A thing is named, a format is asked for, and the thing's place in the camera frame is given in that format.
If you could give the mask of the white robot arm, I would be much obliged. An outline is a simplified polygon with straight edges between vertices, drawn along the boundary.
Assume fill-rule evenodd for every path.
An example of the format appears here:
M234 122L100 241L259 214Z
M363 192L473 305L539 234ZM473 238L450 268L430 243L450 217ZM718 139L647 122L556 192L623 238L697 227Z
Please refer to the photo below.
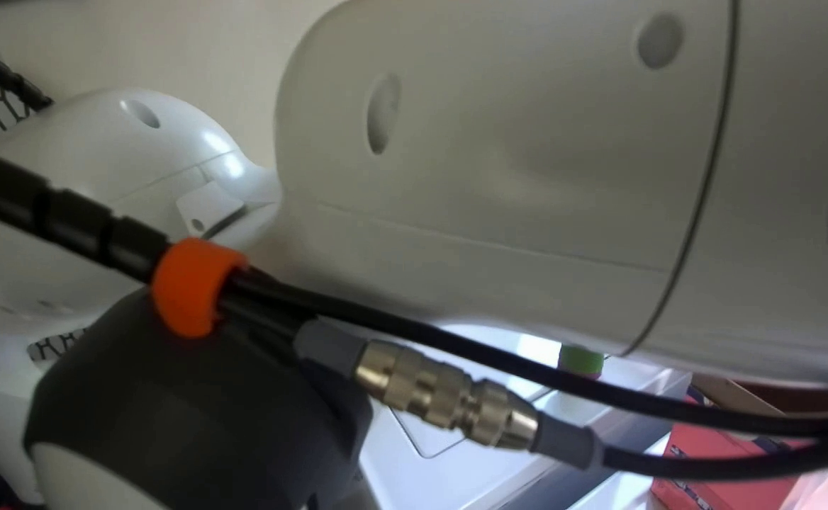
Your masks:
M828 389L828 0L0 0L0 505L636 471L524 338Z

